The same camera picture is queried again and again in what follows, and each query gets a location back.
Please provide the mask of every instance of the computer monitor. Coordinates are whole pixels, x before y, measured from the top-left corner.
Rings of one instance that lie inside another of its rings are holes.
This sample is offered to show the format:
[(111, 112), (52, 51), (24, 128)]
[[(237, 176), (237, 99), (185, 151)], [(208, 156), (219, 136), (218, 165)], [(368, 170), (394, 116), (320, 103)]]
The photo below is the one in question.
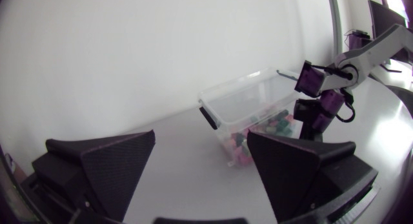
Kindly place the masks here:
[[(370, 7), (370, 13), (372, 16), (374, 39), (386, 32), (386, 30), (388, 30), (394, 24), (406, 26), (406, 19), (402, 15), (399, 15), (397, 12), (374, 1), (368, 1), (368, 5)], [(398, 53), (396, 53), (392, 57), (392, 59), (404, 63), (410, 63), (408, 51), (405, 49), (402, 49)]]

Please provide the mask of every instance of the green block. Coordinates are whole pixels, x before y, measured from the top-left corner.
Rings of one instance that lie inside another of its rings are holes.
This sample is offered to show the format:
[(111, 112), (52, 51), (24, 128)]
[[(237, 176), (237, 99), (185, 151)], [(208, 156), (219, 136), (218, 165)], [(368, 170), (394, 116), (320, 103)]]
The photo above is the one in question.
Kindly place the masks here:
[(278, 124), (276, 125), (277, 130), (282, 131), (285, 129), (285, 127), (287, 127), (290, 124), (289, 121), (287, 121), (286, 119), (281, 119), (278, 121)]

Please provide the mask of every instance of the pink block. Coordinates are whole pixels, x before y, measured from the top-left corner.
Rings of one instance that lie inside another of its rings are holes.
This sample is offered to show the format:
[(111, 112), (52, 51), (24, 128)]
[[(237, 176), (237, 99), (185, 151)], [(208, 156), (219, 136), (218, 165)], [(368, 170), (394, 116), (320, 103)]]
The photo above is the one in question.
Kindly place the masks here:
[(246, 156), (244, 154), (239, 155), (239, 164), (241, 165), (248, 165), (253, 162), (251, 156)]
[(270, 127), (274, 127), (278, 124), (278, 121), (272, 121), (270, 122)]
[(292, 114), (289, 114), (287, 117), (285, 117), (287, 121), (290, 123), (294, 123), (296, 120), (294, 119), (294, 116)]

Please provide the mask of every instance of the white wall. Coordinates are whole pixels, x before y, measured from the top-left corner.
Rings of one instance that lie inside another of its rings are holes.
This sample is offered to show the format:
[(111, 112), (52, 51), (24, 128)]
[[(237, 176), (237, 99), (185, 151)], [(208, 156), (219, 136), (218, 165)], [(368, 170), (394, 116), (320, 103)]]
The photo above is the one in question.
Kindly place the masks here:
[(328, 0), (3, 0), (0, 143), (31, 172), (48, 138), (120, 134), (243, 74), (325, 65), (330, 20)]
[[(381, 4), (381, 0), (372, 0)], [(352, 20), (352, 28), (367, 32), (371, 37), (372, 33), (372, 18), (368, 0), (348, 0), (350, 15)]]
[(348, 51), (348, 40), (346, 41), (345, 34), (348, 34), (353, 29), (352, 18), (348, 0), (337, 0), (338, 9), (341, 21), (341, 33), (343, 34), (343, 52)]

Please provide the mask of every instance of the black cable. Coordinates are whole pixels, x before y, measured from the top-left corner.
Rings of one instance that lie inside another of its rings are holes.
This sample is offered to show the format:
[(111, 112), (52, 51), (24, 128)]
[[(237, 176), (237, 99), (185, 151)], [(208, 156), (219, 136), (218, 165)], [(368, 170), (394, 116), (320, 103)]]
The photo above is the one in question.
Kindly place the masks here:
[(333, 68), (329, 68), (329, 67), (327, 67), (327, 66), (317, 66), (317, 65), (311, 65), (311, 66), (314, 67), (314, 68), (322, 69), (322, 70), (324, 70), (325, 72), (328, 72), (328, 73), (330, 73), (330, 74), (332, 74), (332, 75), (333, 75), (333, 74), (334, 74), (334, 75), (337, 75), (337, 76), (339, 76), (339, 77), (341, 77), (341, 78), (344, 78), (344, 79), (348, 79), (348, 80), (352, 80), (352, 79), (353, 79), (353, 75), (352, 75), (351, 73), (342, 72), (341, 70), (336, 70), (336, 69), (333, 69)]
[(336, 115), (336, 117), (337, 117), (337, 119), (339, 119), (340, 121), (342, 121), (344, 123), (349, 123), (349, 122), (352, 122), (354, 120), (354, 118), (356, 117), (356, 111), (354, 110), (353, 106), (350, 105), (349, 103), (346, 102), (345, 104), (349, 109), (351, 109), (351, 111), (353, 111), (353, 115), (351, 115), (351, 117), (348, 118), (348, 119), (343, 119), (338, 114)]

